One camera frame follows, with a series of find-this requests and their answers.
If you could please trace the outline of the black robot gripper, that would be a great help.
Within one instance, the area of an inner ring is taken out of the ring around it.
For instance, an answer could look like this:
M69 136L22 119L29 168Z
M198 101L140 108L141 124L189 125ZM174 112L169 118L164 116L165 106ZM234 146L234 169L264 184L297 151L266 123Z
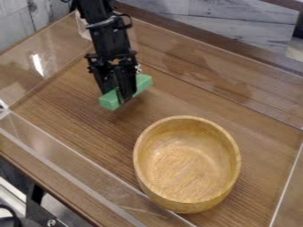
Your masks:
M94 49L94 52L85 56L89 71L93 73L102 94L117 87L121 104L132 99L132 95L137 91L137 52L130 48L129 28L132 28L132 20L125 22L124 19L87 20L85 26Z

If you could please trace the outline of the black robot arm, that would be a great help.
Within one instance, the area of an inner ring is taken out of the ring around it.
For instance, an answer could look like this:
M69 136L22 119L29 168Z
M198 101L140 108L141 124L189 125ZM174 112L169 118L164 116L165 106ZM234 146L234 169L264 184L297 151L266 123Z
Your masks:
M113 11L114 0L74 0L79 18L86 21L93 52L85 55L102 94L114 92L118 103L132 99L136 88L136 54L130 48L128 29L130 16Z

